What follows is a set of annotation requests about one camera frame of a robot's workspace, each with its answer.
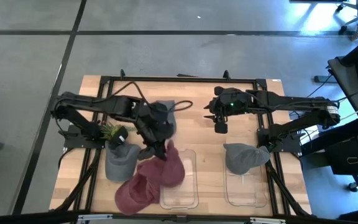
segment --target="gray fabric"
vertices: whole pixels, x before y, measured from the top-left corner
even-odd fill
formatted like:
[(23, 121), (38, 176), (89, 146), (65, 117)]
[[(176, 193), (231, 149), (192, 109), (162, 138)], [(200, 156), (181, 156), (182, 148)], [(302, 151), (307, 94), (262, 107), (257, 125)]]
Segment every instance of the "gray fabric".
[(168, 123), (173, 125), (173, 133), (175, 134), (177, 131), (177, 122), (175, 121), (175, 116), (173, 115), (173, 110), (175, 109), (175, 102), (173, 100), (157, 100), (157, 102), (165, 105), (167, 110), (172, 110), (169, 112), (167, 121)]
[(106, 177), (113, 181), (127, 181), (133, 175), (140, 147), (135, 144), (122, 144), (110, 149), (106, 141)]
[(233, 174), (245, 174), (249, 169), (261, 166), (270, 159), (270, 153), (265, 146), (258, 149), (241, 143), (223, 146), (226, 149), (226, 167)]

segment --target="red cap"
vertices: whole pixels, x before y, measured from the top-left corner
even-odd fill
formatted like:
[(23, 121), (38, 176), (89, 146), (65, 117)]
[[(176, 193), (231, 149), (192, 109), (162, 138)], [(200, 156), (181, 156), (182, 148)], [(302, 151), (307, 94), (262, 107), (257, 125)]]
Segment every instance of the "red cap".
[(160, 185), (176, 187), (185, 178), (185, 168), (172, 140), (167, 146), (167, 161), (158, 157), (137, 166), (131, 180), (122, 184), (115, 195), (118, 209), (125, 215), (133, 215), (151, 203), (160, 201)]
[(167, 145), (167, 161), (165, 162), (161, 185), (164, 187), (176, 187), (183, 182), (185, 178), (185, 168), (180, 160), (179, 152), (169, 140)]

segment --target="concrete floor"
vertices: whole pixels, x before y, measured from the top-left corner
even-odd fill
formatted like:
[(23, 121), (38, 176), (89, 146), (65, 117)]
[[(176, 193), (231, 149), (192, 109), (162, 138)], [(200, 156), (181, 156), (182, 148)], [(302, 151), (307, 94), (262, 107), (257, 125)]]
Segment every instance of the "concrete floor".
[[(0, 29), (71, 30), (79, 5), (80, 0), (0, 0)], [(356, 14), (349, 8), (333, 14), (335, 8), (288, 0), (88, 0), (80, 30), (333, 31)], [(0, 151), (0, 215), (9, 212), (67, 40), (66, 35), (0, 36), (0, 141), (6, 144)], [(327, 73), (327, 60), (357, 44), (346, 36), (77, 36), (60, 91), (77, 92), (83, 75), (118, 75), (121, 68), (133, 76), (221, 77), (229, 70), (233, 78), (279, 78), (287, 95), (307, 96), (319, 86), (312, 78)], [(336, 99), (343, 93), (325, 85), (316, 95)], [(51, 122), (25, 213), (48, 209), (62, 144)], [(321, 190), (324, 180), (330, 181)], [(358, 193), (339, 187), (350, 181), (330, 169), (306, 170), (313, 213), (336, 218), (357, 210)], [(330, 195), (337, 197), (322, 200)]]

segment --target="plastic container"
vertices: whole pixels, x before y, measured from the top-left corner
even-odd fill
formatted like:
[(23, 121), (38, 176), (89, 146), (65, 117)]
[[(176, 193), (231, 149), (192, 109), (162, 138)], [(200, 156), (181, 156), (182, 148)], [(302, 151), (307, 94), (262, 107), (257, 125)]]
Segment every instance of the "plastic container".
[(160, 205), (164, 209), (191, 209), (198, 205), (196, 153), (186, 149), (179, 151), (185, 168), (185, 178), (176, 187), (161, 187)]
[(233, 174), (223, 159), (224, 197), (233, 206), (264, 207), (267, 199), (262, 178), (262, 167), (248, 170), (243, 175)]

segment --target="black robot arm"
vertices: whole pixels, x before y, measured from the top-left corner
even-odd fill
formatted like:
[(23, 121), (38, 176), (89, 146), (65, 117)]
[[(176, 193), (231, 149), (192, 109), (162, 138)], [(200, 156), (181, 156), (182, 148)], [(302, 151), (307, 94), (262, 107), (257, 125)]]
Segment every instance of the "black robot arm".
[[(296, 132), (310, 126), (320, 124), (323, 129), (340, 122), (338, 103), (323, 97), (301, 98), (278, 96), (270, 91), (246, 90), (236, 88), (215, 87), (215, 95), (205, 109), (209, 109), (212, 116), (205, 116), (215, 122), (217, 133), (227, 133), (229, 116), (240, 114), (266, 114), (276, 110), (305, 111), (305, 115), (285, 124), (272, 124), (268, 129), (258, 130), (258, 139), (261, 146), (273, 144), (273, 151), (298, 152), (299, 137)], [(285, 143), (292, 142), (288, 149), (283, 149)]]
[(133, 123), (147, 146), (139, 154), (139, 159), (153, 155), (165, 159), (166, 138), (173, 134), (173, 127), (167, 122), (168, 109), (160, 103), (146, 103), (132, 96), (109, 96), (100, 99), (92, 96), (64, 92), (57, 98), (51, 114), (56, 119), (66, 119), (81, 130), (81, 135), (89, 141), (102, 138), (99, 124), (85, 119), (77, 110), (107, 114), (112, 119)]

